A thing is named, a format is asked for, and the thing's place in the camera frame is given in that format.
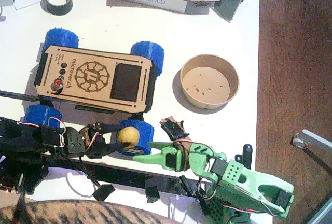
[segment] wooden floor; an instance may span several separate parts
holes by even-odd
[[[295,186],[274,223],[307,223],[332,195],[332,155],[290,142],[302,129],[332,141],[332,0],[260,0],[258,85],[256,170]]]

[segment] robotic hand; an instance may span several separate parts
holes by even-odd
[[[173,143],[148,143],[161,150],[153,155],[134,156],[142,163],[160,164],[166,170],[192,169],[199,177],[198,196],[210,209],[214,223],[250,223],[250,213],[268,213],[285,219],[293,201],[294,186],[272,175],[245,168],[242,163],[216,153],[212,147],[192,142],[172,117],[161,122]],[[211,169],[206,169],[214,159]],[[200,192],[202,179],[211,183],[206,195]]]
[[[0,151],[9,159],[30,164],[38,163],[44,152],[55,158],[101,158],[131,145],[106,144],[102,135],[122,128],[118,124],[95,123],[78,132],[72,127],[48,127],[0,117]]]
[[[48,174],[48,167],[56,158],[64,158],[69,162],[68,158],[79,157],[82,163],[81,157],[84,155],[101,158],[130,145],[135,146],[135,141],[132,140],[125,140],[127,143],[106,144],[102,135],[122,128],[124,127],[119,124],[97,122],[77,131],[72,127],[49,127],[0,117],[0,157],[6,157],[0,162],[0,188],[32,194]],[[51,157],[43,159],[42,154],[45,152],[49,152]],[[110,188],[111,185],[98,186],[103,188],[101,192],[96,191],[95,198],[103,200],[107,197],[104,188]]]

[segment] black bracket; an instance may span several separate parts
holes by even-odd
[[[175,141],[186,136],[189,136],[189,133],[185,133],[183,129],[183,121],[180,122],[180,126],[172,122],[169,119],[165,119],[166,122],[161,124],[161,128],[167,133],[168,137],[170,137],[171,141]]]

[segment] paper bowl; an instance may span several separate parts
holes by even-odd
[[[182,67],[180,81],[186,99],[212,110],[229,102],[239,89],[239,76],[225,59],[211,54],[191,58]]]

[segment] blue wheel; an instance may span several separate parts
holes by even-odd
[[[140,120],[124,120],[120,122],[124,127],[135,127],[140,133],[138,144],[134,148],[125,148],[120,153],[127,156],[148,155],[151,154],[152,148],[147,145],[148,142],[153,142],[155,129],[152,125]]]
[[[26,109],[23,122],[37,125],[47,125],[50,117],[56,117],[61,120],[62,114],[53,107],[44,105],[31,105]],[[59,127],[59,121],[50,119],[50,127]]]
[[[43,50],[50,45],[78,48],[78,37],[74,32],[62,28],[54,28],[46,33]]]
[[[140,55],[150,59],[156,67],[157,76],[162,73],[164,64],[164,49],[150,41],[140,41],[131,47],[130,54]]]

